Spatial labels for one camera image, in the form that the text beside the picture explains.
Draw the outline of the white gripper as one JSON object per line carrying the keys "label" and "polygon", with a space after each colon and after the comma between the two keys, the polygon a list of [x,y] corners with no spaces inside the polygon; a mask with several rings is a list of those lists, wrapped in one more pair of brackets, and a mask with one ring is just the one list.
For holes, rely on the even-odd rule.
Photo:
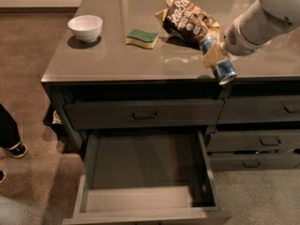
{"label": "white gripper", "polygon": [[[219,40],[219,28],[209,27],[206,35]],[[267,43],[268,39],[263,40],[263,33],[252,18],[239,16],[225,29],[224,44],[221,42],[214,43],[203,56],[202,61],[206,68],[212,68],[227,58],[228,53],[234,56],[246,56],[255,53]]]}

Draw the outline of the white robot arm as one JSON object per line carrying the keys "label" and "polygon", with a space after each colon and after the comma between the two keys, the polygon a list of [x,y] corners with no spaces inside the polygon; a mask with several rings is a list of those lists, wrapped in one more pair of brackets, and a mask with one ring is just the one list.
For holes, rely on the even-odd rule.
{"label": "white robot arm", "polygon": [[234,56],[255,53],[271,39],[300,25],[300,0],[256,0],[226,29],[224,41],[215,43],[203,57],[206,68]]}

